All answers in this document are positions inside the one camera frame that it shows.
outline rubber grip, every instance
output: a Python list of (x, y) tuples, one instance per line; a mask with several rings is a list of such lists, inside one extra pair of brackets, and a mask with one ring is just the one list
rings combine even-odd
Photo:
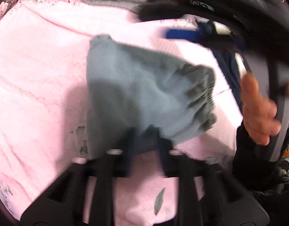
[(281, 130), (276, 136), (270, 136), (267, 146), (257, 145), (255, 154), (258, 158), (276, 162), (280, 159), (281, 149), (289, 125), (289, 96), (286, 86), (289, 82), (289, 65), (273, 62), (271, 59), (248, 51), (242, 54), (244, 66), (257, 78), (260, 93), (272, 99), (277, 105), (275, 119), (281, 122)]

